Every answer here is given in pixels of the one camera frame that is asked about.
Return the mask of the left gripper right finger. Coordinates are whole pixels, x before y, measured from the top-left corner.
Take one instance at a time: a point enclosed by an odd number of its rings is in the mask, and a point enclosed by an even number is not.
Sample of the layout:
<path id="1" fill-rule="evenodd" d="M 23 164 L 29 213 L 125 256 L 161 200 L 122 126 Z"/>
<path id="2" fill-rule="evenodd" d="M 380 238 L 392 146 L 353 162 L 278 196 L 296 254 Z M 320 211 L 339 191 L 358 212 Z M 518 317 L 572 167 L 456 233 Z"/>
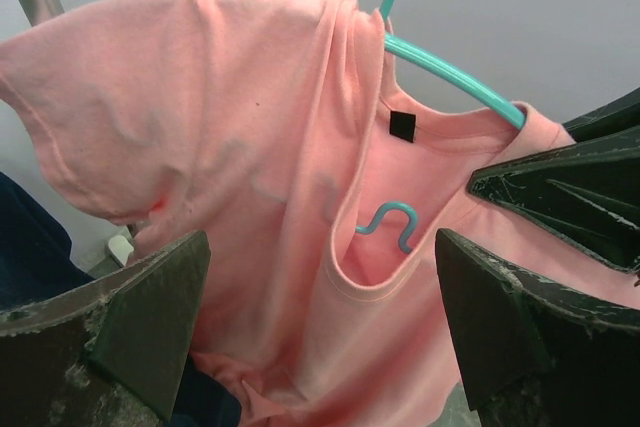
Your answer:
<path id="1" fill-rule="evenodd" d="M 437 275 L 484 426 L 636 426 L 639 312 L 512 264 L 450 229 Z"/>

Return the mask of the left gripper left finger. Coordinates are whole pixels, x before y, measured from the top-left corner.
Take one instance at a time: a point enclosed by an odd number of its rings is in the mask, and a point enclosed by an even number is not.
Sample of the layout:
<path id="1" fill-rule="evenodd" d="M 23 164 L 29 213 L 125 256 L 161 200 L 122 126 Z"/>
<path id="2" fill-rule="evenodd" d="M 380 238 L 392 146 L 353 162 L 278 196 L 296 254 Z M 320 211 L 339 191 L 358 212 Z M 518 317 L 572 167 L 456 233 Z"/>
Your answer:
<path id="1" fill-rule="evenodd" d="M 169 421 L 210 259 L 191 232 L 134 265 L 1 314 L 4 426 Z"/>

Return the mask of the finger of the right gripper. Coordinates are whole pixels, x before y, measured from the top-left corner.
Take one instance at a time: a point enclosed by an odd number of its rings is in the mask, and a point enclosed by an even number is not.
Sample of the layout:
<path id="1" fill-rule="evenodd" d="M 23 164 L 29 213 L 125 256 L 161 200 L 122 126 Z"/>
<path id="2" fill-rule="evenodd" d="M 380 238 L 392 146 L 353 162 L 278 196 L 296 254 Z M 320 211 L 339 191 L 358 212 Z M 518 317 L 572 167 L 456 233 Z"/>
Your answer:
<path id="1" fill-rule="evenodd" d="M 639 93 L 568 121 L 573 139 L 475 171 L 468 192 L 607 267 L 639 271 Z"/>

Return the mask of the teal blue hanger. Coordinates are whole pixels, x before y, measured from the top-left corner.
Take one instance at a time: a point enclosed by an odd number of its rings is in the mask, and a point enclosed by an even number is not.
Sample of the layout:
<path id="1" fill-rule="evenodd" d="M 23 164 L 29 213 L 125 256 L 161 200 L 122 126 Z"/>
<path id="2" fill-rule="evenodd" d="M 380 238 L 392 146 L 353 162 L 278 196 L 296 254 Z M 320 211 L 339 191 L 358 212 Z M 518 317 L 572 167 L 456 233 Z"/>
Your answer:
<path id="1" fill-rule="evenodd" d="M 382 0 L 381 2 L 379 12 L 385 23 L 388 22 L 394 2 L 395 0 Z M 387 53 L 410 62 L 473 97 L 513 127 L 519 130 L 524 127 L 526 115 L 519 108 L 463 70 L 389 31 L 385 32 L 384 47 Z M 361 235 L 373 234 L 383 222 L 384 217 L 393 211 L 402 212 L 407 217 L 406 225 L 398 237 L 397 246 L 404 254 L 410 254 L 412 248 L 408 245 L 408 241 L 417 228 L 418 214 L 413 207 L 406 203 L 390 201 L 381 204 L 370 222 L 366 226 L 358 225 L 355 232 Z"/>

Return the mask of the pink t shirt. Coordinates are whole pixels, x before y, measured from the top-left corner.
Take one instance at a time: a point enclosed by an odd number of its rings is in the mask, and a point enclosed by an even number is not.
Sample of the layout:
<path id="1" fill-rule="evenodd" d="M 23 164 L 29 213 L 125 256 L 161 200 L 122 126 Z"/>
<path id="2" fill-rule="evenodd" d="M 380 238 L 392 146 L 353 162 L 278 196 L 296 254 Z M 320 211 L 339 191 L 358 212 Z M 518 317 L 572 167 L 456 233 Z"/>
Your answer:
<path id="1" fill-rule="evenodd" d="M 192 341 L 246 426 L 425 426 L 458 367 L 434 259 L 457 227 L 568 280 L 568 249 L 465 192 L 565 146 L 402 92 L 356 0 L 105 0 L 1 45 L 1 97 L 49 183 L 139 255 L 211 244 Z"/>

